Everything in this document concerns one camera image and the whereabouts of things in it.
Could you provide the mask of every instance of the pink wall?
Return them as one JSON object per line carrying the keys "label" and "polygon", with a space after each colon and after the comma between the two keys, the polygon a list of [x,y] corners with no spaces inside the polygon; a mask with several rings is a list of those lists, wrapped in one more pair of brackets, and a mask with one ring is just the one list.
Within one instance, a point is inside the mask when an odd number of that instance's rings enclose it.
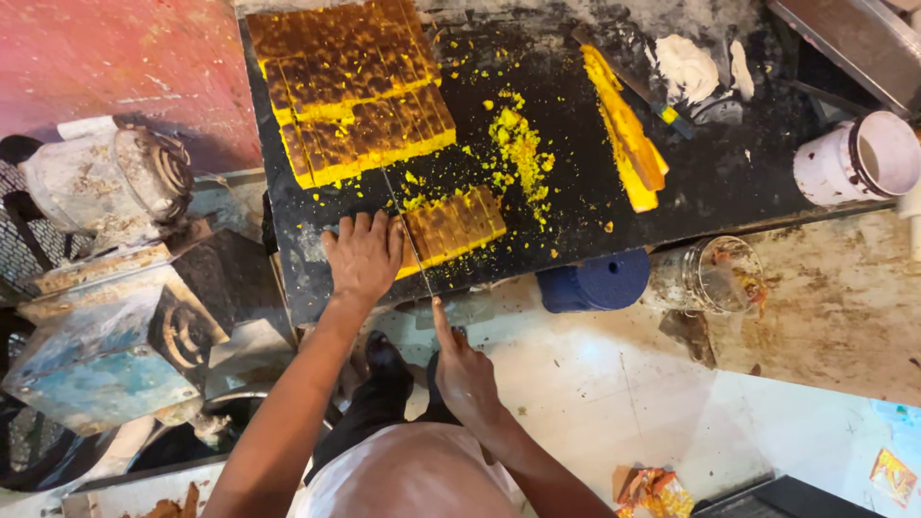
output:
{"label": "pink wall", "polygon": [[196,170],[260,167],[231,0],[0,0],[0,136],[110,113],[180,138]]}

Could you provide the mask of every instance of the hand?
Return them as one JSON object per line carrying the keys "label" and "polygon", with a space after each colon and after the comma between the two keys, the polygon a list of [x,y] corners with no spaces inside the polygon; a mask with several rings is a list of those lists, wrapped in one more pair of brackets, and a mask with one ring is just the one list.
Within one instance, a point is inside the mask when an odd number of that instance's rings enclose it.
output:
{"label": "hand", "polygon": [[441,299],[432,299],[435,333],[441,344],[441,357],[435,382],[448,410],[484,445],[494,438],[510,417],[499,401],[495,388],[493,362],[467,343],[467,338],[451,329]]}
{"label": "hand", "polygon": [[370,311],[391,288],[402,262],[402,224],[388,232],[387,213],[379,210],[339,220],[339,235],[326,230],[321,238],[332,268],[332,296]]}

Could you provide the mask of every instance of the dark pants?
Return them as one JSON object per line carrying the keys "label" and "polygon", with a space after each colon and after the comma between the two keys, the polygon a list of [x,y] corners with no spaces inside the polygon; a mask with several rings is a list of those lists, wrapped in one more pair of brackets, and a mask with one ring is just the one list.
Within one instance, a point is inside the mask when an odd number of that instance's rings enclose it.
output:
{"label": "dark pants", "polygon": [[[432,355],[426,368],[428,380],[428,408],[413,423],[446,423],[462,426],[451,414],[435,385],[438,353]],[[313,450],[313,467],[304,477],[310,483],[317,473],[346,450],[359,444],[390,425],[406,424],[406,401],[413,393],[413,375],[401,364],[394,362],[371,375],[355,390],[352,405],[345,410],[342,420],[332,428]]]}

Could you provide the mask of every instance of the knife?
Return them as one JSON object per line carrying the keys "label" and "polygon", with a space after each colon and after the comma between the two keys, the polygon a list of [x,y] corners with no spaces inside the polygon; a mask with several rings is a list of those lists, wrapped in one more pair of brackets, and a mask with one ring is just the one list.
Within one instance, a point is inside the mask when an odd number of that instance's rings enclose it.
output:
{"label": "knife", "polygon": [[675,128],[678,133],[682,134],[682,136],[688,140],[694,137],[694,128],[691,127],[691,125],[688,124],[688,122],[685,121],[681,115],[674,110],[674,108],[668,104],[665,104],[664,102],[656,100],[656,96],[654,96],[652,92],[649,91],[649,88],[646,88],[644,83],[633,77],[630,72],[615,62],[608,53],[604,52],[601,47],[598,46],[595,41],[587,34],[582,26],[578,26],[573,29],[572,36],[576,39],[576,41],[578,41],[580,45],[589,45],[595,47],[595,50],[601,54],[601,57],[608,64],[608,67],[610,67],[614,75],[626,83],[626,85],[630,87],[632,91],[636,92],[636,95],[640,96],[644,101],[649,103],[652,111],[655,112],[660,119],[665,121],[665,124]]}
{"label": "knife", "polygon": [[415,243],[413,242],[413,236],[409,233],[409,227],[406,226],[406,218],[403,217],[402,211],[400,210],[400,202],[397,201],[397,194],[393,192],[393,186],[391,185],[391,179],[387,176],[387,170],[384,169],[384,166],[380,166],[380,174],[384,175],[384,182],[387,183],[387,190],[391,192],[391,200],[393,200],[393,205],[397,207],[397,214],[400,215],[400,222],[403,225],[403,230],[406,232],[406,239],[409,240],[409,246],[413,249],[413,256],[415,256],[415,262],[419,265],[419,274],[422,275],[422,279],[426,282],[426,288],[428,289],[428,295],[433,299],[435,298],[435,292],[432,291],[432,285],[428,282],[428,276],[426,275],[425,269],[422,267],[422,260],[419,258],[419,251],[415,248]]}

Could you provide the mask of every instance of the knife handle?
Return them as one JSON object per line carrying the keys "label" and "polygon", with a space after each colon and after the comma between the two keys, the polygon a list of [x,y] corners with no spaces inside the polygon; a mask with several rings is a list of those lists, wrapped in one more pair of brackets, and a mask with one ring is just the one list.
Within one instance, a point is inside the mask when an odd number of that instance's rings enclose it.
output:
{"label": "knife handle", "polygon": [[657,101],[653,101],[651,106],[652,110],[659,116],[660,119],[665,121],[665,123],[669,126],[675,128],[675,131],[682,134],[684,138],[688,140],[694,138],[694,129],[671,106],[667,106]]}

